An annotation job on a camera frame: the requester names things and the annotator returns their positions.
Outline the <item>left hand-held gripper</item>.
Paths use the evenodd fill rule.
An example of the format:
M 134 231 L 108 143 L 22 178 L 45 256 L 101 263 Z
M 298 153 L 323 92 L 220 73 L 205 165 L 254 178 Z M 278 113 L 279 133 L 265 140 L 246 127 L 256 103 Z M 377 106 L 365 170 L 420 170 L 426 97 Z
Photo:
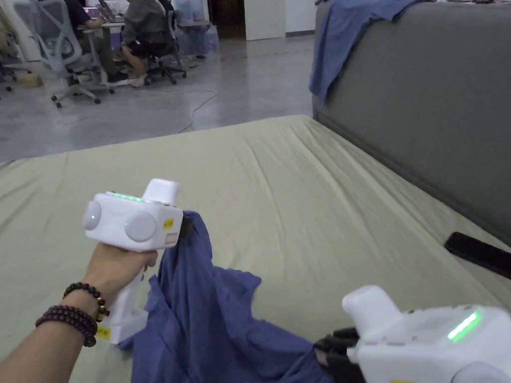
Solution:
M 178 182 L 151 179 L 141 197 L 98 193 L 86 206 L 82 224 L 88 238 L 126 250 L 148 252 L 171 248 L 194 230 L 195 213 L 176 207 Z M 148 313 L 136 308 L 142 282 L 139 273 L 116 297 L 98 327 L 99 338 L 120 344 L 142 331 Z

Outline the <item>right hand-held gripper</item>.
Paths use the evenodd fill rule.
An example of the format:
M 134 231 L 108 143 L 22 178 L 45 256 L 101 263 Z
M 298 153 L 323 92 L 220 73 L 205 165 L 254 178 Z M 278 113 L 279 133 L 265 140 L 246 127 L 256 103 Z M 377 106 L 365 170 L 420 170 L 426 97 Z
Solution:
M 336 383 L 508 383 L 511 317 L 499 307 L 459 305 L 400 311 L 365 285 L 342 299 L 355 327 L 314 343 Z

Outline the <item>person's left hand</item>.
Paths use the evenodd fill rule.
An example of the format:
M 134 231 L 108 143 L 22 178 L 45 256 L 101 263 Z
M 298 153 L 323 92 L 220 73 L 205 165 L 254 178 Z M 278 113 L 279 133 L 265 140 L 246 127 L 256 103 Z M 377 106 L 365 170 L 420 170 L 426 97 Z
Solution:
M 92 252 L 82 283 L 100 293 L 106 305 L 148 268 L 154 267 L 158 252 L 136 252 L 98 243 Z

